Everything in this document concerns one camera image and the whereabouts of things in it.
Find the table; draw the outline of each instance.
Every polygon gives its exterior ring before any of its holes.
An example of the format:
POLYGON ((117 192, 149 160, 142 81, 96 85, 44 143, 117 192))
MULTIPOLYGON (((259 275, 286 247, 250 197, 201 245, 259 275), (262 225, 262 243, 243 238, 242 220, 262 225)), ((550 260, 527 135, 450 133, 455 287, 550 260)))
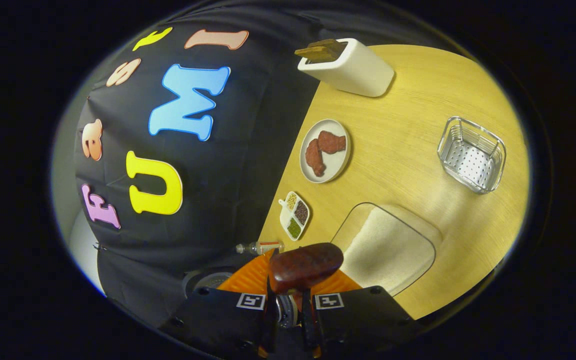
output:
POLYGON ((415 45, 370 47, 395 69, 377 98, 318 86, 277 187, 259 240, 281 239, 285 250, 333 239, 359 203, 404 208, 437 228, 432 267, 394 299, 419 319, 470 290, 508 253, 521 231, 530 196, 530 160, 512 104, 473 60, 415 45), (461 116, 495 133, 507 148, 498 189, 476 194, 448 175, 437 156, 446 121, 461 116), (322 119, 339 121, 352 141, 345 171, 314 184, 302 175, 299 151, 322 119), (310 206, 299 241, 281 228, 278 199, 295 191, 310 206))

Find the stainless steel basket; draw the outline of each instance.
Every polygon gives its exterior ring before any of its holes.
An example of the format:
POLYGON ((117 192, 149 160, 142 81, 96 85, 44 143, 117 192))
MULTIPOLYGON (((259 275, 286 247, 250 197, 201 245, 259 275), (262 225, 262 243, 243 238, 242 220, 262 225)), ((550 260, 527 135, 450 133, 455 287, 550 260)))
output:
POLYGON ((453 116, 446 122, 437 155, 446 173, 472 191, 487 194, 501 181, 506 146, 483 126, 453 116))

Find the letter m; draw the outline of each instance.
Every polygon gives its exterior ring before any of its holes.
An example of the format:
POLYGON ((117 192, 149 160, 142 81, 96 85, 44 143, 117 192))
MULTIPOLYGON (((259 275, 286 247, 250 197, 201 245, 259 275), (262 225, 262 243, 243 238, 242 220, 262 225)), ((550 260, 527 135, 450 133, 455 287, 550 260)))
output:
POLYGON ((206 141, 213 129, 213 117, 205 114, 201 118, 190 118, 194 114, 214 109, 215 101, 202 95, 197 89, 204 89, 212 96, 222 93, 231 68, 222 66, 217 70, 209 68, 184 68, 178 64, 170 66, 161 84, 179 98, 156 107, 150 113, 148 131, 157 135, 160 130, 192 133, 200 141, 206 141))

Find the black cloth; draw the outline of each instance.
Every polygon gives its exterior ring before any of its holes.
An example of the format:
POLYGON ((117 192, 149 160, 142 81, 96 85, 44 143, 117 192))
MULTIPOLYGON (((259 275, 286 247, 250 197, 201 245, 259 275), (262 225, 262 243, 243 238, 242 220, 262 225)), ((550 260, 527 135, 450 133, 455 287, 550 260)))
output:
POLYGON ((94 79, 75 136, 77 191, 89 184, 117 211, 121 229, 88 220, 106 249, 98 271, 109 298, 149 324, 158 326, 183 301, 185 272, 203 269, 215 259, 244 264, 234 246, 256 241, 302 121, 319 84, 297 70, 294 51, 322 39, 355 38, 365 45, 414 44, 459 53, 438 32, 406 14, 384 12, 371 3, 224 0, 201 3, 142 31, 94 79), (133 51, 152 32, 173 30, 160 41, 133 51), (249 37, 237 50, 219 45, 184 48, 196 31, 238 32, 249 37), (141 63, 118 86, 106 80, 124 62, 141 63), (162 86, 174 64, 184 68, 231 69, 224 90, 211 96, 216 107, 194 117, 214 119, 208 141, 174 130, 151 135, 151 111, 177 98, 162 86), (82 151, 82 130, 101 119, 103 155, 82 151), (126 174, 126 153, 166 162, 179 173, 183 204, 175 214, 137 214, 129 187, 164 194, 158 177, 126 174))

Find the small bottle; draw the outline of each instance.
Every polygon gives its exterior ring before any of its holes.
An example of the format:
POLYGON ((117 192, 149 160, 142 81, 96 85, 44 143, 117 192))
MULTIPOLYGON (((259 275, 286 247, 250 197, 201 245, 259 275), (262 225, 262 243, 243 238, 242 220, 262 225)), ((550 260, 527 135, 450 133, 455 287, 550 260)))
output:
POLYGON ((279 249, 279 251, 283 251, 284 250, 284 242, 281 240, 275 240, 275 241, 257 241, 254 243, 249 243, 249 244, 238 244, 235 247, 235 250, 237 251, 237 253, 243 254, 243 253, 250 253, 253 255, 262 255, 263 253, 267 253, 268 251, 272 250, 272 249, 279 249))

